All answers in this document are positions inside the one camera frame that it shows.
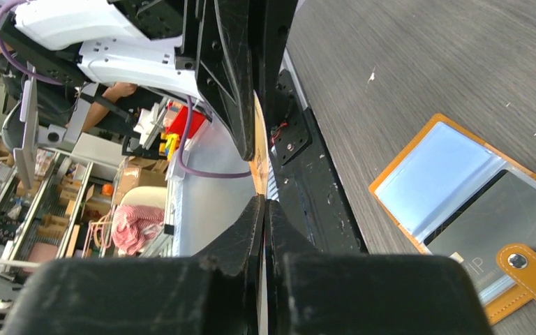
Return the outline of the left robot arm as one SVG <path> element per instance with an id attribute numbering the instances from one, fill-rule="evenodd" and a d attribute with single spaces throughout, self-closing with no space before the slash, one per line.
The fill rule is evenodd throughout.
<path id="1" fill-rule="evenodd" d="M 130 82 L 204 101 L 251 161 L 297 1 L 9 1 L 0 46 L 38 80 Z"/>

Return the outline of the blue credit card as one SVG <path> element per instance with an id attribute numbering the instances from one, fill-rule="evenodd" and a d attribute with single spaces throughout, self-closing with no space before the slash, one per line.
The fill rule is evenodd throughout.
<path id="1" fill-rule="evenodd" d="M 374 194 L 398 225 L 422 244 L 503 163 L 483 145 L 437 122 Z"/>

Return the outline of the orange card holder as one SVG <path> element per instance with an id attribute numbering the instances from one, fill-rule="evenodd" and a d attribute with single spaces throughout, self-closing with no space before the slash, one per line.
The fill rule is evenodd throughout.
<path id="1" fill-rule="evenodd" d="M 536 173 L 436 114 L 369 191 L 420 253 L 467 271 L 491 324 L 536 302 Z"/>

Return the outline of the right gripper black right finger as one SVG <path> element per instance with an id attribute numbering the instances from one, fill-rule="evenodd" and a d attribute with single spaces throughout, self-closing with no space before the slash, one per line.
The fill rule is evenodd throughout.
<path id="1" fill-rule="evenodd" d="M 434 255 L 318 250 L 266 207 L 270 334 L 490 334 L 465 269 Z"/>

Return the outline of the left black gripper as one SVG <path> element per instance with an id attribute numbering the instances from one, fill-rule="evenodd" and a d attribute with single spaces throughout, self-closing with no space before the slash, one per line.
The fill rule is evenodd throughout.
<path id="1" fill-rule="evenodd" d="M 181 39 L 174 47 L 177 69 L 198 67 L 196 82 L 201 96 L 227 128 L 241 158 L 251 161 L 255 142 L 253 84 L 266 129 L 278 126 L 285 117 L 278 75 L 298 1 L 108 3 L 150 40 Z"/>

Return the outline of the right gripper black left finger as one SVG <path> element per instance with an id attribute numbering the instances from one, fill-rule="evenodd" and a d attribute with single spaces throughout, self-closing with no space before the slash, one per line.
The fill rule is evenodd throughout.
<path id="1" fill-rule="evenodd" d="M 3 334 L 257 334 L 265 197 L 190 257 L 64 258 L 41 265 Z"/>

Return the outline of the orange credit card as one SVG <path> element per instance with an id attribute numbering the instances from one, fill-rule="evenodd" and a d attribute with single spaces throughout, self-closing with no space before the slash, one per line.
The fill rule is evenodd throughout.
<path id="1" fill-rule="evenodd" d="M 253 92 L 254 97 L 254 157 L 250 162 L 254 187 L 257 195 L 261 197 L 260 204 L 265 204 L 267 194 L 267 184 L 269 180 L 269 163 L 268 163 L 268 139 L 266 132 L 265 119 L 260 105 L 260 101 L 256 92 Z M 268 335 L 268 301 L 267 301 L 267 275 L 265 261 L 265 233 L 264 233 L 264 217 L 260 214 L 260 233 L 256 237 L 260 240 L 260 274 L 258 288 L 258 333 Z"/>

